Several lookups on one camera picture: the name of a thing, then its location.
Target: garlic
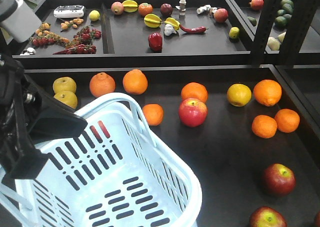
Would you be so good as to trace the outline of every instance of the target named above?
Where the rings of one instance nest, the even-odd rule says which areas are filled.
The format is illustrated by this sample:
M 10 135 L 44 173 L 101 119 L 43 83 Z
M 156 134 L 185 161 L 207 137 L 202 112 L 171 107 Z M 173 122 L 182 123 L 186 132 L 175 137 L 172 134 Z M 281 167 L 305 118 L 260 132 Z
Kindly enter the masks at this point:
M 164 32 L 164 35 L 165 35 L 165 36 L 169 36 L 169 35 L 171 35 L 171 34 L 176 34 L 176 33 L 177 33 L 177 32 L 175 31 L 175 28 L 174 28 L 171 24 L 169 24 L 169 23 L 167 23 L 167 24 L 164 26 L 163 32 Z

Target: basket handle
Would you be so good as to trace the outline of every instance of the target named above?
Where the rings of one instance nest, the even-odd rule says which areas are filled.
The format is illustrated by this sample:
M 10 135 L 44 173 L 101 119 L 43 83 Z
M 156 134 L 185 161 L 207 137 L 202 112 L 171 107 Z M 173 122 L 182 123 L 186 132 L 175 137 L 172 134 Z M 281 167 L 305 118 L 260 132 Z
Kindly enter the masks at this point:
M 142 112 L 140 105 L 136 102 L 135 99 L 133 99 L 131 96 L 127 94 L 120 93 L 120 92 L 107 93 L 95 99 L 94 101 L 88 103 L 87 105 L 85 105 L 84 107 L 76 111 L 75 114 L 83 117 L 84 119 L 87 119 L 93 114 L 100 111 L 101 109 L 105 108 L 106 106 L 114 102 L 120 102 L 120 101 L 125 101 L 129 103 L 130 110 L 132 112 L 133 121 L 139 133 L 147 136 L 150 144 L 156 147 L 157 146 L 156 141 L 152 137 L 151 130 L 149 128 L 149 125 L 147 123 L 144 113 Z

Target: red bell pepper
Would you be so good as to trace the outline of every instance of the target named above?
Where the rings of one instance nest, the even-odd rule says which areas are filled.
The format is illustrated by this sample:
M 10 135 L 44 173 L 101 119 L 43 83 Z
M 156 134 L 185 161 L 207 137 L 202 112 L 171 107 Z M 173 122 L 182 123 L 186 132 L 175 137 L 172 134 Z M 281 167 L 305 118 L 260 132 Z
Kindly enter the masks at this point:
M 162 36 L 160 33 L 152 33 L 148 37 L 149 41 L 149 47 L 154 51 L 154 52 L 161 52 L 162 50 Z

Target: red chili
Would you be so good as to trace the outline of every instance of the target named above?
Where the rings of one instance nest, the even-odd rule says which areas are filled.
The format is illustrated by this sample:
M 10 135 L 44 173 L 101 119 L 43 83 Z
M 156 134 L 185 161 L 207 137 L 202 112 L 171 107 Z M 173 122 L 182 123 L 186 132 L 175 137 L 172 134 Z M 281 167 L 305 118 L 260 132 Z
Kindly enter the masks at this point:
M 205 27 L 205 26 L 200 26 L 198 28 L 186 28 L 180 24 L 179 27 L 181 30 L 183 30 L 184 32 L 186 32 L 188 34 L 199 34 L 199 33 L 205 32 L 207 30 L 207 27 Z

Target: lemon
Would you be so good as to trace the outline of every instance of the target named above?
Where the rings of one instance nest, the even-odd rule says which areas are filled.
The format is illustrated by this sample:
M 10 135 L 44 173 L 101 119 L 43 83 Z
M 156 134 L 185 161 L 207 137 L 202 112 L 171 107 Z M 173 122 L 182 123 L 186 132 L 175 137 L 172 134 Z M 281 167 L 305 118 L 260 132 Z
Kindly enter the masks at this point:
M 99 18 L 100 18 L 100 13 L 99 13 L 99 11 L 97 11 L 97 10 L 92 10 L 92 11 L 89 13 L 89 19 L 90 19 L 92 22 L 97 21 Z
M 242 83 L 231 85 L 226 93 L 229 103 L 236 107 L 243 107 L 251 100 L 251 90 Z

